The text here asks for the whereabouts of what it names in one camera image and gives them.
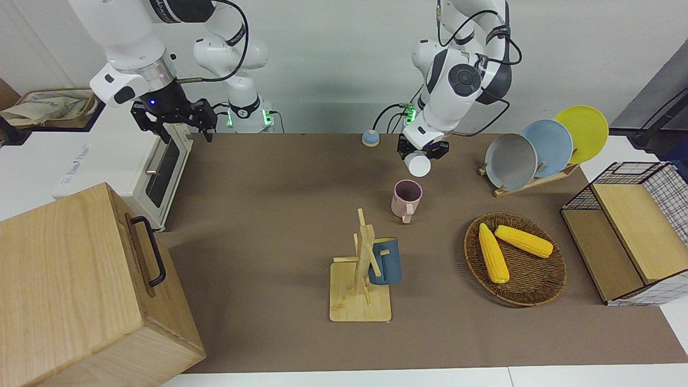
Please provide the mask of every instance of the blue mug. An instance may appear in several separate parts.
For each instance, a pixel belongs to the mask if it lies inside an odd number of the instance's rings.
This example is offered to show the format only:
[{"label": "blue mug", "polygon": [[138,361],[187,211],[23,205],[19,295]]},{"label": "blue mug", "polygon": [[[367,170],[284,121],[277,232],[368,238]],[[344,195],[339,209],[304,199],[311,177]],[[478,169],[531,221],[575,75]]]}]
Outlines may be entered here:
[{"label": "blue mug", "polygon": [[379,238],[373,243],[373,255],[382,275],[375,276],[373,268],[368,270],[370,283],[373,285],[392,285],[401,281],[401,261],[399,259],[399,241],[396,238]]}]

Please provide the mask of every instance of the corn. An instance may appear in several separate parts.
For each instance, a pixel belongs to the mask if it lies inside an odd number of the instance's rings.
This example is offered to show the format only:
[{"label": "corn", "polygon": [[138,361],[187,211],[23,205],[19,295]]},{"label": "corn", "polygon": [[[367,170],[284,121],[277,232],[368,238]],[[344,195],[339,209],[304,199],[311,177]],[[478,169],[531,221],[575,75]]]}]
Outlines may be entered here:
[{"label": "corn", "polygon": [[496,284],[509,281],[509,270],[506,267],[502,250],[499,249],[499,244],[492,231],[484,223],[480,223],[478,240],[480,241],[482,257],[485,259],[485,266],[487,266],[487,273],[490,275],[490,281]]},{"label": "corn", "polygon": [[509,226],[497,227],[495,236],[540,258],[549,258],[554,250],[554,246],[549,241]]}]

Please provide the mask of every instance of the wooden shelf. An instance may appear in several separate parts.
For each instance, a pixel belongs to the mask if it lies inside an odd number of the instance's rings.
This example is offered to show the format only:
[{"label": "wooden shelf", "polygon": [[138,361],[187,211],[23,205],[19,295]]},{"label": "wooden shelf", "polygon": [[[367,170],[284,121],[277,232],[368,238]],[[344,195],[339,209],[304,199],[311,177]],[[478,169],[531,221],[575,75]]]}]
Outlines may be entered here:
[{"label": "wooden shelf", "polygon": [[592,190],[644,283],[688,268],[688,248],[642,185],[592,185]]},{"label": "wooden shelf", "polygon": [[561,212],[603,301],[643,286],[633,262],[601,210]]}]

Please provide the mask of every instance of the black metal handle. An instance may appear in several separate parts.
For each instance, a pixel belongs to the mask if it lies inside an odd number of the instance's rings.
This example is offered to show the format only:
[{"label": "black metal handle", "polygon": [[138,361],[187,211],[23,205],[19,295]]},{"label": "black metal handle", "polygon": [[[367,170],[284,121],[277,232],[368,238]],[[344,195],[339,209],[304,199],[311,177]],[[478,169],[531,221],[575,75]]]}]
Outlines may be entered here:
[{"label": "black metal handle", "polygon": [[162,262],[162,257],[160,256],[160,250],[158,250],[158,243],[155,242],[155,236],[153,235],[153,227],[151,227],[151,223],[146,219],[145,216],[137,216],[135,218],[131,219],[132,224],[136,223],[141,223],[146,226],[146,232],[148,233],[148,239],[151,240],[151,246],[153,247],[153,254],[155,255],[155,261],[158,263],[158,270],[160,270],[160,274],[152,279],[150,282],[148,282],[149,285],[151,285],[151,288],[156,287],[157,285],[161,284],[162,281],[165,281],[165,277],[167,276],[167,272],[165,271],[165,264]]}]

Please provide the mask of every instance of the gray plate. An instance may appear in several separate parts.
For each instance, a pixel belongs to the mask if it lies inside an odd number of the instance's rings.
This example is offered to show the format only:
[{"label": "gray plate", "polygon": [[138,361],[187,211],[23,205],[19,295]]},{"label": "gray plate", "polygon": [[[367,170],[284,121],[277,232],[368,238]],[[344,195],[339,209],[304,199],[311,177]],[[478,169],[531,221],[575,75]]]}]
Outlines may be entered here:
[{"label": "gray plate", "polygon": [[487,177],[505,191],[523,188],[533,179],[537,155],[533,144],[519,134],[504,134],[490,144],[485,155]]}]

